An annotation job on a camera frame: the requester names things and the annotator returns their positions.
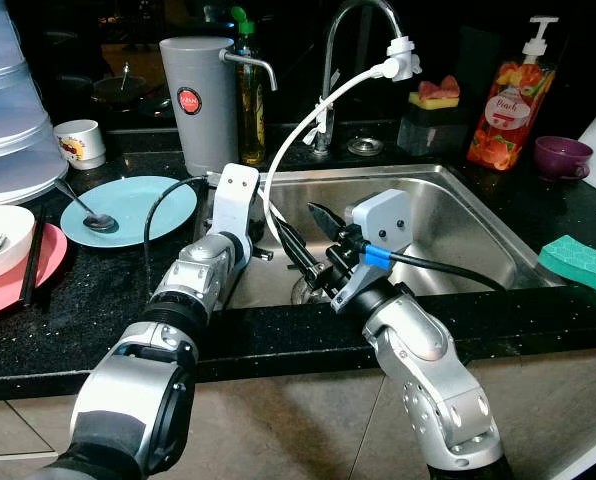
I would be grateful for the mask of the peach soap pump bottle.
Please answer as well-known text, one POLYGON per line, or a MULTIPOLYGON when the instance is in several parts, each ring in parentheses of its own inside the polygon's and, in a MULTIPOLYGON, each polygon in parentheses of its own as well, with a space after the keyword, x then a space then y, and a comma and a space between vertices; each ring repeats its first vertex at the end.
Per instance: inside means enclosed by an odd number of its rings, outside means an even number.
POLYGON ((535 15, 530 20, 537 24, 537 33, 522 47, 522 60, 504 61, 496 70, 466 154, 470 163, 499 172, 516 165, 557 74, 542 58, 548 50, 546 29, 559 19, 535 15))

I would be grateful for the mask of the small round metal cap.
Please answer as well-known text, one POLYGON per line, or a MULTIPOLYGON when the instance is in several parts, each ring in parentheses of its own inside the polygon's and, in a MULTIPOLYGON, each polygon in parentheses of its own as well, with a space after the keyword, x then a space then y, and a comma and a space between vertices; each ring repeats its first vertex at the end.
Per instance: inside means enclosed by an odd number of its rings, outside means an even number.
POLYGON ((380 152, 384 150, 384 143, 371 137, 354 137, 345 143, 345 148, 349 154, 372 157, 380 155, 380 152))

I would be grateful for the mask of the stainless steel sink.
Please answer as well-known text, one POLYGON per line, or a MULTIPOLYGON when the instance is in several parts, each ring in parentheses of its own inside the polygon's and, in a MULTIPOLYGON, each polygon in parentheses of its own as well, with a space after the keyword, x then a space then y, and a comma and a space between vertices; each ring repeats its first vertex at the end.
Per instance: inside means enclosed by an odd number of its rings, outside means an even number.
MULTIPOLYGON (((443 165, 279 172, 271 200, 302 234, 311 255, 327 266, 325 250, 331 242, 313 221, 307 202, 330 207, 350 223, 350 205, 385 189, 400 189, 409 196, 413 242, 404 253, 476 271, 508 291, 564 285, 559 276, 541 268, 536 253, 443 165)), ((408 285, 417 296, 487 291, 472 280, 400 262, 394 264, 389 279, 408 285)), ((252 259, 228 308, 290 305, 292 288, 286 280, 275 279, 274 260, 252 259)))

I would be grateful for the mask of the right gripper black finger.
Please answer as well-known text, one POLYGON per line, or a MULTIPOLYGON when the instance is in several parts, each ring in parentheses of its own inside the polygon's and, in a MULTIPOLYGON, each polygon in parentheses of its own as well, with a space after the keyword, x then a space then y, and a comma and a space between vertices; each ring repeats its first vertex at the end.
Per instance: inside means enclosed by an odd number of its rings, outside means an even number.
POLYGON ((330 207, 316 204, 316 202, 307 202, 306 206, 318 229, 331 242, 343 243, 345 241, 345 238, 347 238, 347 223, 342 219, 342 216, 336 214, 330 207))
POLYGON ((321 291, 325 291, 327 296, 330 297, 329 294, 329 287, 331 285, 331 280, 334 278, 333 271, 330 271, 327 266, 322 264, 322 262, 316 262, 313 265, 312 273, 302 273, 303 278, 307 280, 308 284, 311 287, 316 289, 321 289, 321 291))

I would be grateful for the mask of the yellow and red sponge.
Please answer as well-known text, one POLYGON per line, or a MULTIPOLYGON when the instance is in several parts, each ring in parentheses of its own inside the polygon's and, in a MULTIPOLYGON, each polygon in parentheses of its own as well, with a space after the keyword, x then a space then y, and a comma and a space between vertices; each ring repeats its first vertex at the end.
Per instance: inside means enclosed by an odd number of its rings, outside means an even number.
POLYGON ((461 101, 461 87, 454 76, 445 76, 439 84, 423 79, 408 101, 423 110, 455 108, 461 101))

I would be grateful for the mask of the translucent stacked plastic container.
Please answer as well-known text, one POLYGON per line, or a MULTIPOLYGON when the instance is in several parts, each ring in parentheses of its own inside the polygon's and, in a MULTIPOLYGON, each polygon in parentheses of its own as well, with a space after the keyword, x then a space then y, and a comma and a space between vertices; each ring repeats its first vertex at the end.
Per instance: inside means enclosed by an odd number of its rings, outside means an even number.
POLYGON ((20 204, 68 173, 52 124, 0 0, 0 204, 20 204))

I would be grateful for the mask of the pink plate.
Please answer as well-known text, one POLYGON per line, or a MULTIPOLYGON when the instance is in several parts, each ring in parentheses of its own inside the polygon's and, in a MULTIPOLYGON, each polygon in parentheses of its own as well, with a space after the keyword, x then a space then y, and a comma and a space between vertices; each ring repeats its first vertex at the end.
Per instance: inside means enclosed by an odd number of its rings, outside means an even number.
MULTIPOLYGON (((56 225, 45 225, 41 246, 39 246, 41 251, 38 256, 37 287, 45 284, 59 270, 62 260, 68 253, 68 246, 68 239, 56 225)), ((23 259, 15 265, 15 268, 0 275, 0 311, 19 302, 25 270, 27 270, 27 259, 23 259)))

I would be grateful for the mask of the metal spoon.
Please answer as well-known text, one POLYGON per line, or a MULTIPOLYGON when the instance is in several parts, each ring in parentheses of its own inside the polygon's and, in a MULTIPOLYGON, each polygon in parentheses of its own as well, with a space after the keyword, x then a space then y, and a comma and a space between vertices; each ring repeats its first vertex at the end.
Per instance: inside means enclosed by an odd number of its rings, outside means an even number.
POLYGON ((116 221, 114 218, 111 218, 110 215, 97 214, 97 212, 91 209, 91 207, 84 204, 82 198, 80 198, 77 193, 74 192, 74 189, 71 188, 64 179, 55 178, 54 184, 55 187, 60 189, 61 192, 64 192, 65 195, 68 196, 75 205, 79 206, 80 209, 86 212, 86 216, 84 216, 82 223, 86 225, 87 228, 94 230, 94 232, 100 233, 114 233, 116 230, 118 230, 118 221, 116 221))

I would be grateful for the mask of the teal plate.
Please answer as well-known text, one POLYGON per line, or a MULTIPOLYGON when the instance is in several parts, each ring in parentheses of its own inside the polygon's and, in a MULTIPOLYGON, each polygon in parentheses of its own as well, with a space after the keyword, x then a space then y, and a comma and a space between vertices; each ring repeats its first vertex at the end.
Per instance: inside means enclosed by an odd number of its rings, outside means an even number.
MULTIPOLYGON (((156 198, 169 186, 173 178, 160 175, 137 175, 137 177, 112 180, 94 187, 80 195, 84 204, 98 214, 112 216, 118 223, 114 233, 98 233, 83 223, 86 211, 71 202, 60 216, 59 228, 66 238, 83 246, 118 248, 142 242, 142 229, 148 211, 156 198)), ((190 186, 182 186, 160 202, 150 225, 150 238, 157 239, 179 228, 190 218, 198 204, 197 193, 190 186)))

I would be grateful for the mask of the grey water filter canister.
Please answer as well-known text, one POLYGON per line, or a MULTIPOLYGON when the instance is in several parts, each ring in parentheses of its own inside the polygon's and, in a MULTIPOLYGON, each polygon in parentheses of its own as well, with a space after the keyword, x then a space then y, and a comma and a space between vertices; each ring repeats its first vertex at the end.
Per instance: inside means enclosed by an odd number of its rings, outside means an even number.
POLYGON ((266 70, 272 90, 278 88, 267 61, 234 54, 233 38, 183 36, 158 42, 182 142, 185 169, 198 177, 221 172, 240 160, 237 142, 237 64, 266 70))

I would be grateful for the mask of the dark pot with lid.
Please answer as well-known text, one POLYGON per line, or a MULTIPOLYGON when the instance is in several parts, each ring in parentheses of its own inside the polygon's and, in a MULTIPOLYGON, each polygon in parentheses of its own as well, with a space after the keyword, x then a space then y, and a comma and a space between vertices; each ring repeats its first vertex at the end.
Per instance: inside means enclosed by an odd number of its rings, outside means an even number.
POLYGON ((147 92, 146 78, 134 76, 129 65, 124 65, 120 76, 111 76, 92 84, 91 97, 103 104, 125 104, 139 99, 147 92))

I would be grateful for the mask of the white bowl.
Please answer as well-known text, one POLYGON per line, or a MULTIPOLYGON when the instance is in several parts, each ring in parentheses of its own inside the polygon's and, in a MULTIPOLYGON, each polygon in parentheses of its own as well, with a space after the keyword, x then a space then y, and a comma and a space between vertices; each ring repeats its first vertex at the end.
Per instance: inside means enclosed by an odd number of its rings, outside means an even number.
POLYGON ((0 275, 27 257, 33 225, 33 212, 27 207, 0 205, 0 234, 7 237, 0 250, 0 275))

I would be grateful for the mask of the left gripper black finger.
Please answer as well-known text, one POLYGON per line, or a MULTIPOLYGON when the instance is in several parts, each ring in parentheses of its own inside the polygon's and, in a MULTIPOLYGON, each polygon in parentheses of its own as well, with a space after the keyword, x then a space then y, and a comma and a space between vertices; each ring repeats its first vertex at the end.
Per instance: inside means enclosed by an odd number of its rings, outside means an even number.
POLYGON ((312 273, 315 270, 315 259, 307 251, 306 243, 299 236, 297 230, 294 230, 292 225, 285 223, 285 221, 278 221, 276 230, 278 230, 281 247, 283 247, 289 260, 292 261, 294 269, 301 271, 301 273, 312 273))
POLYGON ((301 268, 298 268, 289 256, 286 255, 281 244, 276 244, 274 255, 274 275, 276 280, 286 280, 289 282, 290 287, 293 287, 295 283, 302 283, 304 278, 301 268))

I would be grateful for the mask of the green sponge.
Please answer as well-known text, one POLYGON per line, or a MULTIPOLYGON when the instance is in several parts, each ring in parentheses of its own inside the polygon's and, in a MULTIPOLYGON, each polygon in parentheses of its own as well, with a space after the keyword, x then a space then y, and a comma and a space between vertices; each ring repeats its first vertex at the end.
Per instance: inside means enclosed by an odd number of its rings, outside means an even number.
POLYGON ((537 261, 551 273, 596 291, 596 250, 571 236, 563 236, 545 244, 537 261))

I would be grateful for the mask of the white printed mug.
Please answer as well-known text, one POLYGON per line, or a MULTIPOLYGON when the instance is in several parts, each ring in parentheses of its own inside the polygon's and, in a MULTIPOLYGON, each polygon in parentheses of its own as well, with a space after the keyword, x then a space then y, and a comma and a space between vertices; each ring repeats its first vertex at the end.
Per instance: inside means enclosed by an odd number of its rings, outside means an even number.
POLYGON ((71 120, 55 125, 54 134, 59 152, 71 168, 91 170, 106 163, 106 146, 98 122, 71 120))

